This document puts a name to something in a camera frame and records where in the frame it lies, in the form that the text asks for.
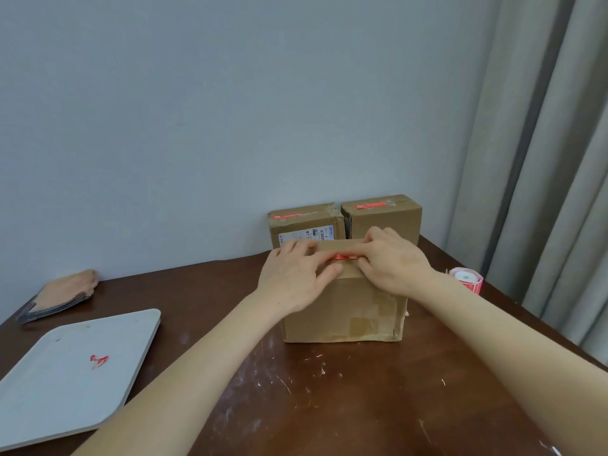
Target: table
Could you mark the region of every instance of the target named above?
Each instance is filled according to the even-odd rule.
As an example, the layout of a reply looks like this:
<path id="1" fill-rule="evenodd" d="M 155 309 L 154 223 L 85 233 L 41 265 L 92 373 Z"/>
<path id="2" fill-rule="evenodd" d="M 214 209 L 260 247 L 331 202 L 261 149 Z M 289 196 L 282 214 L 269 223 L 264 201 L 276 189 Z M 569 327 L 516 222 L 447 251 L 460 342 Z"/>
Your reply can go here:
<path id="1" fill-rule="evenodd" d="M 460 264 L 423 237 L 440 271 Z M 141 391 L 255 289 L 267 253 L 101 282 L 90 301 L 0 326 L 0 377 L 47 331 L 150 307 L 161 326 L 135 381 Z M 482 296 L 593 358 L 484 283 Z M 234 375 L 191 455 L 548 455 L 551 442 L 445 325 L 410 301 L 398 343 L 284 344 L 275 326 Z M 68 455 L 90 433 L 5 453 Z"/>

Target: roll of tape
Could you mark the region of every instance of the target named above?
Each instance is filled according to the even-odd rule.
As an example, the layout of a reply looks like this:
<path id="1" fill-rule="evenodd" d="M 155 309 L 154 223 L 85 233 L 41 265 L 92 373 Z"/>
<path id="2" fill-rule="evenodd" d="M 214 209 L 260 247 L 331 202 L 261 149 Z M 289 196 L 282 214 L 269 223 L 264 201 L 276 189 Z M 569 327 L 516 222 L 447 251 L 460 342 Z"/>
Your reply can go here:
<path id="1" fill-rule="evenodd" d="M 449 274 L 475 294 L 479 294 L 482 290 L 483 277 L 475 272 L 475 270 L 464 267 L 454 267 L 449 271 Z"/>

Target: box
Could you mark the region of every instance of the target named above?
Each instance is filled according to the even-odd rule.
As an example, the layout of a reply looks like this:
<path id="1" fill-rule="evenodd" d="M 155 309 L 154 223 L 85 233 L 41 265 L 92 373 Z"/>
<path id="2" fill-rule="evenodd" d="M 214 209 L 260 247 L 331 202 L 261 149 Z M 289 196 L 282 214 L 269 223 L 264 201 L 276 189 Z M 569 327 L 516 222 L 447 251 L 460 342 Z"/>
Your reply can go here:
<path id="1" fill-rule="evenodd" d="M 400 236 L 418 244 L 422 206 L 405 195 L 368 198 L 342 203 L 346 238 L 364 238 L 371 226 L 392 227 Z"/>
<path id="2" fill-rule="evenodd" d="M 346 238 L 344 217 L 335 203 L 271 211 L 268 225 L 273 248 L 293 238 L 318 241 Z"/>
<path id="3" fill-rule="evenodd" d="M 361 240 L 322 241 L 319 251 L 340 251 Z M 374 286 L 356 260 L 339 260 L 344 270 L 308 307 L 281 321 L 285 342 L 399 341 L 407 299 Z"/>

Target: curtain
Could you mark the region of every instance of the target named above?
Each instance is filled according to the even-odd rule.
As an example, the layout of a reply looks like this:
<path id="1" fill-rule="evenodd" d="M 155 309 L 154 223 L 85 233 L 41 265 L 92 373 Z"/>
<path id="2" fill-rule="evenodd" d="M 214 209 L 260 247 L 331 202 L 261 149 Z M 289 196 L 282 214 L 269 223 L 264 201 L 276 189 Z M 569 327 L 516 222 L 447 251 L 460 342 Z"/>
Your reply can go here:
<path id="1" fill-rule="evenodd" d="M 447 251 L 608 362 L 608 0 L 502 0 Z"/>

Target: person's left hand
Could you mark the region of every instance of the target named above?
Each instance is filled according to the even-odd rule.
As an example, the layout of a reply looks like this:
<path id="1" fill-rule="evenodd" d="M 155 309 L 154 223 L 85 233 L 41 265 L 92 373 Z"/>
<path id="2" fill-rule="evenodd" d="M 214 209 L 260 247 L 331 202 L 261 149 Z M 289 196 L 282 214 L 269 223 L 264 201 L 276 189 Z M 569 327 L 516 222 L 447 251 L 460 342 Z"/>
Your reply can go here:
<path id="1" fill-rule="evenodd" d="M 315 240 L 290 240 L 268 255 L 256 293 L 276 307 L 281 317 L 311 304 L 342 271 L 342 265 L 334 263 L 317 276 L 317 268 L 336 253 L 325 251 L 307 256 L 307 251 L 316 246 Z"/>

